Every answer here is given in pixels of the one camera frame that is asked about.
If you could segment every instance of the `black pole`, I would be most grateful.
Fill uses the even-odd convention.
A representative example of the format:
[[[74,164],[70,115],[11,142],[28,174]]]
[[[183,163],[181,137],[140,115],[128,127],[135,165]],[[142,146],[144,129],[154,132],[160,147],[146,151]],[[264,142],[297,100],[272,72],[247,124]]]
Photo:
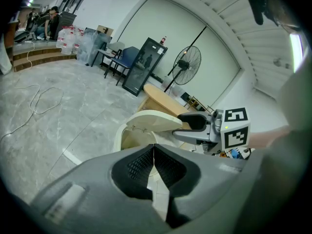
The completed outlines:
[[[180,60],[185,56],[185,54],[189,51],[189,49],[192,47],[192,45],[196,42],[196,40],[200,37],[200,35],[204,32],[204,30],[207,28],[207,26],[205,26],[205,28],[199,33],[199,35],[195,38],[195,40],[192,42],[192,44],[188,47],[188,49],[186,51],[184,51],[182,57],[180,58]],[[170,72],[168,73],[168,76],[171,74],[171,72],[175,69],[175,67],[177,66],[177,64],[179,63],[179,60],[175,63],[175,65],[173,66],[173,68],[170,70]]]
[[[179,70],[179,72],[177,73],[177,75],[173,78],[173,80],[169,83],[168,87],[166,87],[165,92],[170,88],[171,84],[174,83],[174,81],[176,80],[176,78],[181,74],[182,69]]]

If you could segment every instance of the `black chair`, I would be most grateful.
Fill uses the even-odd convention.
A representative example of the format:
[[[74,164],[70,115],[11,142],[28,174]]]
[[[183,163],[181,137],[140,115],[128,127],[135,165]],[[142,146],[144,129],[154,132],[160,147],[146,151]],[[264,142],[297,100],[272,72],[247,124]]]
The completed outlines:
[[[94,62],[96,61],[96,58],[98,57],[98,54],[101,53],[103,54],[103,57],[102,57],[102,63],[101,63],[101,66],[104,62],[104,57],[108,58],[108,59],[111,59],[111,58],[118,58],[122,52],[122,50],[125,48],[125,44],[123,44],[122,42],[120,41],[117,41],[117,42],[114,42],[114,43],[109,43],[107,46],[106,46],[108,49],[111,49],[113,50],[115,53],[108,53],[106,52],[105,50],[102,50],[102,49],[98,49],[97,50],[97,54],[96,54],[96,57],[94,57],[94,60],[92,62],[92,65],[91,67],[93,66]]]

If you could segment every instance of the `wooden step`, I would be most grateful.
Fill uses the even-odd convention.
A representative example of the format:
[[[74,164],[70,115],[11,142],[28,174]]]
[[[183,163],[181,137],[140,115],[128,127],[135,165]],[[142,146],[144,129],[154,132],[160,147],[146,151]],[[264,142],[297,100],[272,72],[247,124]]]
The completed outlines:
[[[57,60],[68,60],[68,59],[75,59],[76,54],[64,55],[61,52],[54,52],[54,53],[47,53],[35,56],[28,56],[28,59],[32,62],[33,66],[57,61]],[[21,58],[14,61],[13,67],[14,71],[20,71],[26,68],[29,68],[31,63],[27,60],[27,58]]]
[[[13,60],[19,60],[22,58],[26,58],[27,53],[28,53],[28,56],[31,57],[31,56],[41,55],[41,54],[57,53],[57,52],[61,52],[61,49],[56,48],[55,46],[37,48],[34,50],[33,49],[23,50],[21,52],[14,53]]]
[[[14,56],[23,52],[32,51],[35,45],[37,49],[49,49],[56,48],[56,41],[42,41],[42,40],[31,40],[31,42],[20,42],[15,43],[13,47]]]

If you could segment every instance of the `gray tile floor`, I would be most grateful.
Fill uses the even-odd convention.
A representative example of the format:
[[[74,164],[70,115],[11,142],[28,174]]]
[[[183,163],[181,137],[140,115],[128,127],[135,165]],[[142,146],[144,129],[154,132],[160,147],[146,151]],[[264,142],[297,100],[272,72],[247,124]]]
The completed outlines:
[[[18,73],[0,77],[0,137],[23,124],[31,114],[29,103],[36,86],[43,94],[29,122],[0,143],[0,168],[8,189],[29,203],[38,191],[62,176],[79,162],[112,152],[115,133],[145,97],[141,92],[133,96],[115,86],[118,75],[111,72],[106,79],[104,70],[85,66],[76,60],[46,63]],[[38,100],[35,97],[32,109]],[[157,135],[159,143],[179,146],[169,133]],[[165,216],[168,190],[161,180],[149,180],[153,188],[154,206]]]

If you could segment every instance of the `wooden desk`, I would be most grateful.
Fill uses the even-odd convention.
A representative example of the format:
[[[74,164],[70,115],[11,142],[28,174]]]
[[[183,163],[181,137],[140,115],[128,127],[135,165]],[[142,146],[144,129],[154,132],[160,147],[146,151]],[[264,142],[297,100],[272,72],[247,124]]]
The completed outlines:
[[[161,111],[174,117],[189,112],[189,110],[187,110],[180,103],[178,103],[176,100],[171,98],[159,88],[151,84],[146,84],[144,85],[143,89],[147,97],[137,109],[138,112],[145,109],[151,109]],[[184,122],[183,129],[191,128],[188,123]]]

